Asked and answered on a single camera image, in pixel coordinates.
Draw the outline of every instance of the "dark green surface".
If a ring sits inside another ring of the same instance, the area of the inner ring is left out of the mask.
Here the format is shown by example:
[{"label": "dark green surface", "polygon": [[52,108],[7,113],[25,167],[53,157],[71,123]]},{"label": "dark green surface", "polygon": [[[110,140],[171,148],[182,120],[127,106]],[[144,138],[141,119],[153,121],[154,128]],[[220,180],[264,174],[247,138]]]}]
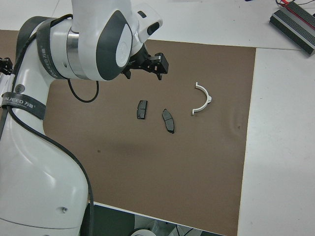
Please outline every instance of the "dark green surface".
[{"label": "dark green surface", "polygon": [[94,236],[128,236],[134,231],[134,214],[95,206]]}]

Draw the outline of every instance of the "white tabletop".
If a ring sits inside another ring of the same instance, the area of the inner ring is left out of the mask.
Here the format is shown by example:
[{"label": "white tabletop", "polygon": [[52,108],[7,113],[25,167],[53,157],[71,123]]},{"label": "white tabletop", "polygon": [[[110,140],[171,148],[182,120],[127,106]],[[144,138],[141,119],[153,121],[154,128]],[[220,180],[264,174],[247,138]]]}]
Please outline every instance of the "white tabletop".
[{"label": "white tabletop", "polygon": [[[268,23],[279,9],[275,1],[145,2],[164,21],[152,39],[258,48],[238,235],[313,235],[315,58],[297,51]],[[0,0],[0,5],[1,30],[18,30],[31,16],[71,12],[70,0]],[[315,2],[303,7],[315,13]]]}]

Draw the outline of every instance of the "brown mat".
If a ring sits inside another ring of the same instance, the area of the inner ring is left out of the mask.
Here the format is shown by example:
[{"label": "brown mat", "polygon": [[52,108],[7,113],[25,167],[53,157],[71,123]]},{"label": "brown mat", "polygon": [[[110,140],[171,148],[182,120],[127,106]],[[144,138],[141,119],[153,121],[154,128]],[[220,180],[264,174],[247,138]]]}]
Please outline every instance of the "brown mat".
[{"label": "brown mat", "polygon": [[[162,81],[132,71],[131,80],[101,82],[92,104],[77,101],[66,81],[55,81],[45,132],[81,160],[95,201],[236,236],[255,49],[163,41],[147,46],[170,63]],[[195,82],[213,101],[191,116],[206,99]],[[94,96],[95,82],[73,86],[84,99]],[[148,100],[145,120],[136,118],[139,100]],[[165,108],[175,134],[166,131]]]}]

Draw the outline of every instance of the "black rectangular object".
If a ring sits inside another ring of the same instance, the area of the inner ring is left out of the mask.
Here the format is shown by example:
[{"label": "black rectangular object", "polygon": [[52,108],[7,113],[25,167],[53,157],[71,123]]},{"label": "black rectangular object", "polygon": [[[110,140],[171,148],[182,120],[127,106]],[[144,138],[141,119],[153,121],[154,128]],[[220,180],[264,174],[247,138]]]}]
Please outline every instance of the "black rectangular object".
[{"label": "black rectangular object", "polygon": [[314,17],[293,2],[288,4],[287,7],[294,13],[283,7],[272,14],[270,23],[300,46],[306,53],[309,55],[314,54],[315,30],[304,22],[307,21],[311,26],[315,26]]}]

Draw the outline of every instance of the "white curved object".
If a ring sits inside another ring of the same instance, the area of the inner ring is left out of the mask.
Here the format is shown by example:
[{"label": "white curved object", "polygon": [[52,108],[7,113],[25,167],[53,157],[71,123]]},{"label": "white curved object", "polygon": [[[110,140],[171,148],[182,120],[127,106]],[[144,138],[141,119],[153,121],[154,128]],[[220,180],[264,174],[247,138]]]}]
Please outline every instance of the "white curved object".
[{"label": "white curved object", "polygon": [[205,102],[205,104],[203,104],[201,107],[199,108],[196,108],[196,109],[193,109],[192,110],[192,115],[194,115],[195,112],[200,112],[201,110],[205,109],[205,107],[211,102],[212,100],[212,97],[208,94],[208,91],[203,87],[203,86],[200,86],[198,84],[198,82],[196,82],[196,89],[200,89],[202,90],[206,96],[207,96],[207,101]]},{"label": "white curved object", "polygon": [[131,236],[156,236],[156,235],[150,230],[137,230]]}]

